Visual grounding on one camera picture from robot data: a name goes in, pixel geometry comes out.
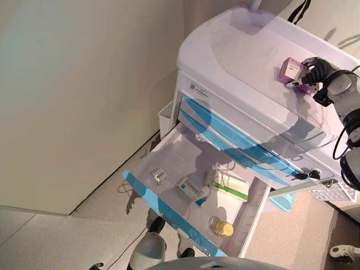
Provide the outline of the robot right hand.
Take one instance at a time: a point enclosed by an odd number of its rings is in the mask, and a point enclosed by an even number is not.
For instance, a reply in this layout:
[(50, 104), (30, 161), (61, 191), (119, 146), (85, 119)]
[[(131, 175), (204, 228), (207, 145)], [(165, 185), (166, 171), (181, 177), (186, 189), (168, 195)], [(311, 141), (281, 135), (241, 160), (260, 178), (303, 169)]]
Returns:
[(287, 83), (286, 88), (323, 83), (331, 74), (339, 70), (337, 66), (319, 57), (307, 58), (301, 65), (307, 68), (307, 72), (301, 78)]

